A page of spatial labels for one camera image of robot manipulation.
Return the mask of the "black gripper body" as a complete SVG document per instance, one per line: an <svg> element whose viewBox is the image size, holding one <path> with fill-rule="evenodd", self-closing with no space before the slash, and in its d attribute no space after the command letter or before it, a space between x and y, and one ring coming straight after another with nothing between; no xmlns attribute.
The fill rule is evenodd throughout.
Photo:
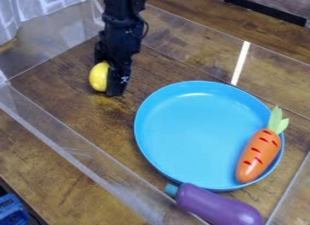
<svg viewBox="0 0 310 225"><path fill-rule="evenodd" d="M104 29L99 32L99 42L105 46L108 61L115 68L131 69L132 56L140 51L142 39L146 36L146 21L140 17L116 19L104 17Z"/></svg>

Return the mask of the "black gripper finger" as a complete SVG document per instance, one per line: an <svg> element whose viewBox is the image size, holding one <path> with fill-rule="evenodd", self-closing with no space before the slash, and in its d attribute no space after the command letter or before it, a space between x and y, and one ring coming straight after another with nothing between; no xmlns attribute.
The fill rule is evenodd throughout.
<svg viewBox="0 0 310 225"><path fill-rule="evenodd" d="M108 80L107 80L107 96L120 96L123 95L126 86L128 84L131 77L131 69L128 67L115 68L111 66L108 68Z"/></svg>
<svg viewBox="0 0 310 225"><path fill-rule="evenodd" d="M95 45L95 64L105 63L108 61L105 46L101 42Z"/></svg>

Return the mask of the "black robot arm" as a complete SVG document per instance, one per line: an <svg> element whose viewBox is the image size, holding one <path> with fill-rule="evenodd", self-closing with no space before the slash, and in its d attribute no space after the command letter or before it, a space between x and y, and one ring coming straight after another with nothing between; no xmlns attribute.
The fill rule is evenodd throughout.
<svg viewBox="0 0 310 225"><path fill-rule="evenodd" d="M104 0L104 5L95 67L101 66L105 71L105 76L100 77L104 82L101 92L107 96L119 96L130 82L132 56L139 53L148 33L148 23L139 14L146 9L146 0Z"/></svg>

